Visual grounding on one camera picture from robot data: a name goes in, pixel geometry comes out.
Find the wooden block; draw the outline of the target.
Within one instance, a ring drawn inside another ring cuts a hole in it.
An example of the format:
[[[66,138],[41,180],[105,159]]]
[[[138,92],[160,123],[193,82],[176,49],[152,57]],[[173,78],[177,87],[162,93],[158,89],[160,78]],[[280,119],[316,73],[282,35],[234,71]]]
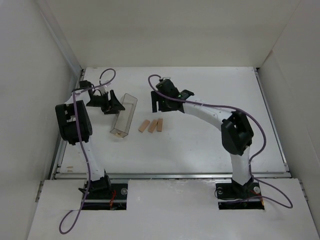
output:
[[[157,119],[154,119],[151,123],[150,123],[150,126],[148,127],[148,132],[149,133],[153,133],[157,127],[157,124],[158,124],[158,120]]]
[[[144,120],[143,123],[138,128],[138,131],[140,133],[143,133],[146,130],[146,128],[148,127],[149,124],[150,124],[150,121],[148,119]]]
[[[163,130],[163,119],[162,118],[159,118],[157,120],[157,126],[156,126],[156,131],[157,132],[162,132]]]

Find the clear plastic box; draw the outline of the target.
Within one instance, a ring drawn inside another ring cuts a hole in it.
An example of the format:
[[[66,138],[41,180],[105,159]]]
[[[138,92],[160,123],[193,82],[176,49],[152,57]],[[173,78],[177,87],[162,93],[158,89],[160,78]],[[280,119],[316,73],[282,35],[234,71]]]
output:
[[[138,99],[128,93],[125,93],[120,99],[120,103],[125,110],[120,110],[113,119],[110,133],[119,138],[125,138],[129,134],[134,112],[136,110]]]

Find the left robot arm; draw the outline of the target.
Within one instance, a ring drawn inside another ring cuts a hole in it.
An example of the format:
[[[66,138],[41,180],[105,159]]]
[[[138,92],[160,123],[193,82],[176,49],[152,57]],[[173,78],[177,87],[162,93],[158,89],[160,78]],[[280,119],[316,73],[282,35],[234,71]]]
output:
[[[116,115],[125,110],[113,90],[95,95],[91,82],[83,80],[79,88],[63,104],[55,106],[55,113],[62,139],[75,147],[86,168],[87,181],[79,190],[88,199],[106,199],[115,194],[106,170],[95,156],[91,144],[93,127],[87,107],[100,108],[105,115]]]

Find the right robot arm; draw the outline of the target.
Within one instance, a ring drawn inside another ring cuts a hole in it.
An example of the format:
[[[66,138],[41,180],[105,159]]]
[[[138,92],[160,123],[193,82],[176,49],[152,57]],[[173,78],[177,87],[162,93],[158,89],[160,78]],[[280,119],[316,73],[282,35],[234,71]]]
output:
[[[254,136],[247,116],[239,110],[210,107],[189,90],[179,91],[169,78],[161,78],[151,93],[152,111],[194,116],[221,132],[223,148],[230,154],[232,165],[231,196],[222,200],[248,199],[254,188],[250,167],[250,146]]]

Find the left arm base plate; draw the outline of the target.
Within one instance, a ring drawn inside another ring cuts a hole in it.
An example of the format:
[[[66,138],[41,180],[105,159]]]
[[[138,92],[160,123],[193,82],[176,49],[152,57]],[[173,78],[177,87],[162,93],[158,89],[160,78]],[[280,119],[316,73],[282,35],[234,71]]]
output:
[[[83,210],[106,210],[122,211],[127,209],[128,184],[112,183],[111,190],[104,189],[89,192],[82,209]]]

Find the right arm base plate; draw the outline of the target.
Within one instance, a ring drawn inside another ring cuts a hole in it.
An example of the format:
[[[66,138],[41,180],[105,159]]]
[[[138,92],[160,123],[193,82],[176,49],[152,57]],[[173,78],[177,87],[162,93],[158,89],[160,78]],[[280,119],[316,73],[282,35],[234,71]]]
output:
[[[236,182],[215,184],[214,195],[218,199],[219,210],[264,210],[259,183],[250,182],[239,185]]]

